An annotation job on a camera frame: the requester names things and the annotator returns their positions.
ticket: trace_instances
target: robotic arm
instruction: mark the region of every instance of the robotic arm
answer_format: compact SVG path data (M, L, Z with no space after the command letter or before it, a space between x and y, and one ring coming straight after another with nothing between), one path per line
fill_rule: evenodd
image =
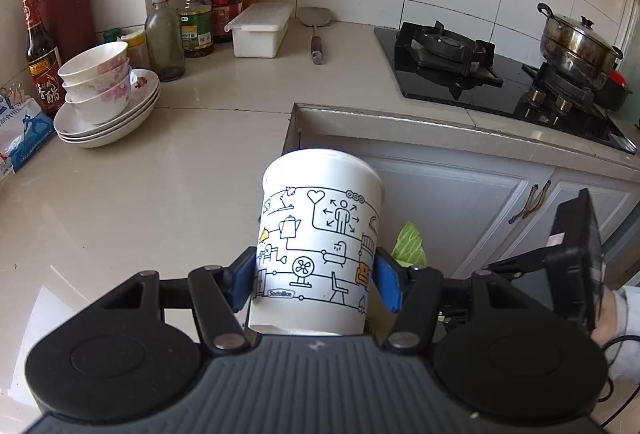
M588 417L607 379L586 334L600 288L591 223L582 191L558 209L557 244L466 280L404 269L379 249L372 280L399 311L382 345L369 335L251 342L233 311L250 296L255 248L187 279L143 271L33 348L25 372L44 416L28 432L601 433ZM561 265L570 299L553 289ZM553 310L513 285L540 269ZM192 309L199 344L164 323L167 308ZM439 317L447 334L434 342Z

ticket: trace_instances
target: red knife block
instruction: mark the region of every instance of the red knife block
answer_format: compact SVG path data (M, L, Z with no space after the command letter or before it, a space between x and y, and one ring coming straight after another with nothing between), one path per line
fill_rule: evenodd
M60 60L68 62L96 45L89 0L41 0L40 17L58 45Z

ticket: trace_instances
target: spatula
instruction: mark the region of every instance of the spatula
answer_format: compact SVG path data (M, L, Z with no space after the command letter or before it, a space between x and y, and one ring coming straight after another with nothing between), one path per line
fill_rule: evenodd
M322 65L324 63L324 55L322 54L322 38L318 35L318 28L327 25L331 21L331 11L327 8L299 8L298 18L305 26L313 27L311 60L316 65Z

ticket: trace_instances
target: black stovetop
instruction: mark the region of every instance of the black stovetop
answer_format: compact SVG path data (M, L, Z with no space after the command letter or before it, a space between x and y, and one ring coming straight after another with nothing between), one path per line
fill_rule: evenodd
M556 109L556 96L543 87L542 90L547 92L546 99L542 106L533 107L526 97L534 83L533 78L523 70L523 64L516 60L498 54L494 56L493 71L503 79L502 86L495 86L455 72L418 67L406 48L396 48L398 30L375 28L374 33L404 97L528 121L628 154L636 153L636 146L595 106L589 114L572 109L564 115Z

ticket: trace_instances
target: cabinet handle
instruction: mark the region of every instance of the cabinet handle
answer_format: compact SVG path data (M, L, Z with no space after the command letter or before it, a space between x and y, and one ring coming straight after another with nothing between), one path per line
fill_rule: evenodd
M519 213L517 213L516 215L514 215L513 217L511 217L509 219L509 224L513 224L516 222L516 219L522 215L524 215L525 213L527 213L527 208L529 208L529 205L532 203L533 201L533 196L536 193L536 191L538 190L538 185L535 184L531 187L531 190L529 191L529 197L527 198L527 202L524 203L524 208L522 210L520 210Z
M530 210L527 210L524 215L522 216L523 219L526 219L527 217L529 217L532 213L538 211L540 209L540 207L542 206L542 204L545 202L545 196L546 196L546 192L548 191L549 187L551 186L551 179L549 179L546 183L545 186L542 187L542 192L540 192L540 197L538 198L538 200L536 201L536 204L534 205L533 208L531 208Z

